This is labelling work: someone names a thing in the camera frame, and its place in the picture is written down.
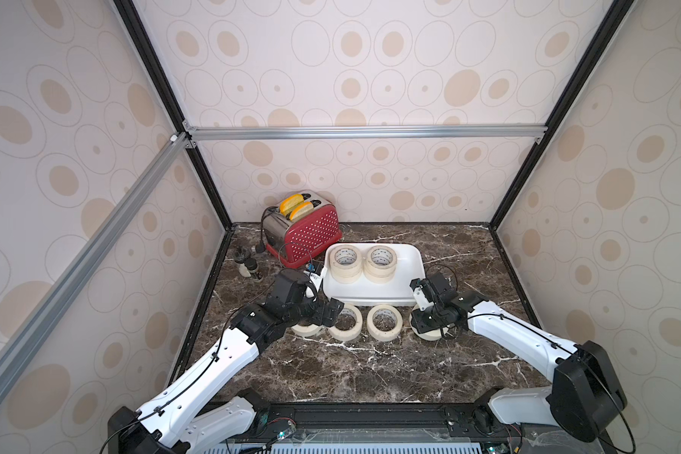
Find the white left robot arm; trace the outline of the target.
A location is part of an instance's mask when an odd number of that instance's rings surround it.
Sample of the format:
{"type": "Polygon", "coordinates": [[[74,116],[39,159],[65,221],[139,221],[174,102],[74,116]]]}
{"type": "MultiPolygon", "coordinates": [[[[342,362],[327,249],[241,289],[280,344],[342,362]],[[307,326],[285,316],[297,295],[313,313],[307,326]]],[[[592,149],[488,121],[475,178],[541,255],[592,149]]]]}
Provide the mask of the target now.
{"type": "Polygon", "coordinates": [[[299,323],[334,327],[344,303],[321,295],[316,274],[284,269],[270,293],[238,308],[219,340],[191,368],[138,410],[122,407],[108,422],[102,453],[202,453],[263,426],[267,407],[255,392],[204,412],[245,366],[299,323]]]}

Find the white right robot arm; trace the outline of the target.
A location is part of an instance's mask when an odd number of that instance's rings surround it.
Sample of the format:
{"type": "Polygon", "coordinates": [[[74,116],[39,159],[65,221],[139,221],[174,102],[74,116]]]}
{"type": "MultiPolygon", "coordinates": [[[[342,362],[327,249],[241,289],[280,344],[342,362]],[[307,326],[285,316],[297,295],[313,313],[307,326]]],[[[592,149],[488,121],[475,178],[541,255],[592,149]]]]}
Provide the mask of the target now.
{"type": "Polygon", "coordinates": [[[417,336],[431,338],[461,327],[507,349],[550,382],[547,387],[488,392],[473,414],[480,432],[490,433],[502,425],[554,426],[591,443],[622,416],[627,398],[607,351],[599,344],[577,344],[554,336],[475,291],[437,291],[429,283],[420,283],[412,294],[417,307],[410,324],[417,336]]]}

